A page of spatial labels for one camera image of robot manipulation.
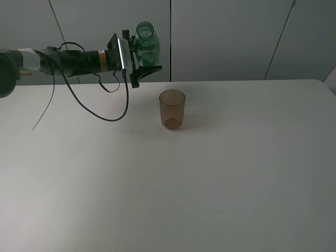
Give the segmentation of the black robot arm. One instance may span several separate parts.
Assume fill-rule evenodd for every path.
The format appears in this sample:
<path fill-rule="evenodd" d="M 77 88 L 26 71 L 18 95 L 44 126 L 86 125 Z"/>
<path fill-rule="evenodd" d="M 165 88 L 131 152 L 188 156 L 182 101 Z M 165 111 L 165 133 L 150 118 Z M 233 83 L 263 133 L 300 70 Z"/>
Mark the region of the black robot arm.
<path fill-rule="evenodd" d="M 49 75 L 77 77 L 101 72 L 125 72 L 132 88 L 139 87 L 144 77 L 162 70 L 162 66 L 136 66 L 132 38 L 128 30 L 123 37 L 113 35 L 104 50 L 63 50 L 47 47 L 42 51 L 24 48 L 1 50 L 1 97 L 9 96 L 25 71 Z"/>

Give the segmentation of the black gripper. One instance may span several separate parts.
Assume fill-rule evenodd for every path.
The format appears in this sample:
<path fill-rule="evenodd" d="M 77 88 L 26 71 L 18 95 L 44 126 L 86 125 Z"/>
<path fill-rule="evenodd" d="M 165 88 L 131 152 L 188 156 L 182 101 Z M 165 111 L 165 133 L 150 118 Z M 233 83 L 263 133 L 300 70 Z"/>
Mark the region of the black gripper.
<path fill-rule="evenodd" d="M 138 88 L 140 86 L 139 81 L 143 79 L 146 76 L 149 76 L 153 73 L 156 73 L 158 71 L 162 70 L 162 66 L 154 66 L 154 67 L 143 67 L 140 66 L 138 69 L 136 69 L 136 64 L 134 60 L 133 53 L 135 52 L 134 49 L 134 40 L 135 36 L 131 36 L 129 30 L 123 30 L 122 31 L 122 38 L 126 39 L 129 44 L 129 49 L 131 52 L 131 59 L 132 59 L 132 66 L 133 66 L 133 72 L 132 74 L 129 74 L 126 72 L 126 70 L 122 70 L 121 66 L 121 58 L 119 54 L 119 46 L 118 46 L 118 37 L 116 34 L 114 34 L 110 41 L 107 44 L 108 48 L 108 70 L 109 71 L 120 71 L 122 74 L 129 75 L 129 78 L 131 80 L 131 86 L 132 88 Z"/>

